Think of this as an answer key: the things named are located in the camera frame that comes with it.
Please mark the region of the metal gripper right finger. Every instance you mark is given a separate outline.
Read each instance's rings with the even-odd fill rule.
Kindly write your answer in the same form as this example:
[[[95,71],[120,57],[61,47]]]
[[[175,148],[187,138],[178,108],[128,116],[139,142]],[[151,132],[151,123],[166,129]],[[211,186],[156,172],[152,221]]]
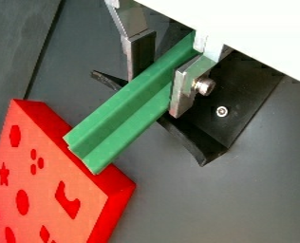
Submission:
[[[196,94],[208,96],[214,89],[214,81],[208,73],[216,63],[231,53],[218,39],[203,31],[195,31],[192,49],[198,51],[175,70],[168,114],[179,118],[191,108]]]

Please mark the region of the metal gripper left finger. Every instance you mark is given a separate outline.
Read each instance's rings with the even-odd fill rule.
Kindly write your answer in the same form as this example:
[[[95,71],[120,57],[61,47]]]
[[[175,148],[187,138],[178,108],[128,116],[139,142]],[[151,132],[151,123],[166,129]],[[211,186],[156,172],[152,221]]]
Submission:
[[[154,63],[156,32],[147,27],[142,5],[134,0],[104,0],[127,59],[127,79]]]

